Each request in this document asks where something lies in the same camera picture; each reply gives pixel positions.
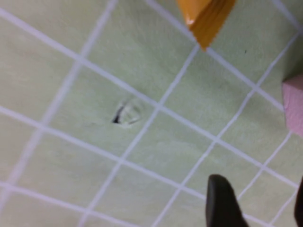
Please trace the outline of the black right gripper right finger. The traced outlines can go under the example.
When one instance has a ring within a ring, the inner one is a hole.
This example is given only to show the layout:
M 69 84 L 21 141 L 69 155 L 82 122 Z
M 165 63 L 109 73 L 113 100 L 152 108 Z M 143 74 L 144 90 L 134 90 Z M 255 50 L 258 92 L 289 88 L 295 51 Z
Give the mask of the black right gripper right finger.
M 296 195 L 294 219 L 298 227 L 303 227 L 303 179 L 301 179 Z

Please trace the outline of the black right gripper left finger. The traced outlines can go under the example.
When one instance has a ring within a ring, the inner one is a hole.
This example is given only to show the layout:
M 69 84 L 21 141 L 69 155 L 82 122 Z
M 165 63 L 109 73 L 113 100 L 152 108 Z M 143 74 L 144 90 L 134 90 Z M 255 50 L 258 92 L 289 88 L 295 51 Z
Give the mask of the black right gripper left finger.
M 247 227 L 234 189 L 222 175 L 208 177 L 205 203 L 207 227 Z

